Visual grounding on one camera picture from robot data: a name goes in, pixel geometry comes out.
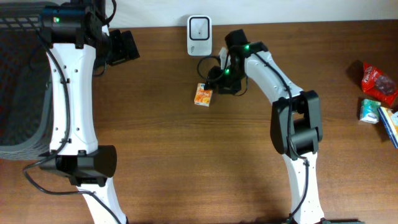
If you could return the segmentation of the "orange tissue pack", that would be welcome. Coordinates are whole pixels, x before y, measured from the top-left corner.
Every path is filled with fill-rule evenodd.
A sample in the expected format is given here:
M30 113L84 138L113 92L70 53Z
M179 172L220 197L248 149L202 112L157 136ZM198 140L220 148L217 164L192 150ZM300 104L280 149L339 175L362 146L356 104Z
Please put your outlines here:
M205 90L205 84L199 83L194 97L194 104L200 106L210 106L213 90Z

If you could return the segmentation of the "green tissue pack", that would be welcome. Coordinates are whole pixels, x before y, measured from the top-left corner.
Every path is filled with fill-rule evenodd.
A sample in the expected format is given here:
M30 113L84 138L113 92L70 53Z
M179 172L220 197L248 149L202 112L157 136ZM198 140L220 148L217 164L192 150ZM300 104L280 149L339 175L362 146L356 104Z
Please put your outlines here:
M381 103L378 101L373 101L369 99L364 99L361 102L361 110L359 114L359 120L371 124L376 124L379 122L379 112L378 108Z

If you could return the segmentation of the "red Hacks candy bag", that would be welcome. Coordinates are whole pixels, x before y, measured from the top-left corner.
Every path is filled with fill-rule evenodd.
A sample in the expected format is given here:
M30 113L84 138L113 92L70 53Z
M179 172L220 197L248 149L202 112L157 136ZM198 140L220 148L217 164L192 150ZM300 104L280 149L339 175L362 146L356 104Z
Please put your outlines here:
M387 76L382 70L363 62L362 91L389 106L397 98L397 83Z

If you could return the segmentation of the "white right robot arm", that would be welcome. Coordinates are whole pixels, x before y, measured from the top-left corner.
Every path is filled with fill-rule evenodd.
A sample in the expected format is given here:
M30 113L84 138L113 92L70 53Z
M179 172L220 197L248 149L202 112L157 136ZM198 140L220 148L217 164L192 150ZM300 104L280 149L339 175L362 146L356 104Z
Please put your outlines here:
M292 206L286 223L322 223L316 164L323 138L318 94L304 91L277 66L262 42L250 42L243 30L231 31L226 47L215 58L218 65L205 78L206 90L220 94L245 94L242 82L252 80L269 100L270 136L282 155L289 177Z

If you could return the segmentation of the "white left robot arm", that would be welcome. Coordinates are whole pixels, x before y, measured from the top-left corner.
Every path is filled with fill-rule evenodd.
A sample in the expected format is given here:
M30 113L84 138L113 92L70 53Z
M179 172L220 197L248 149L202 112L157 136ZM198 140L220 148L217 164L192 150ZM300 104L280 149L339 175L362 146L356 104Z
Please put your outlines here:
M130 32L109 30L111 19L104 1L46 6L39 16L38 37L49 59L53 97L49 154L39 167L67 178L95 223L128 221L113 182L116 148L99 145L93 122L95 70L139 57Z

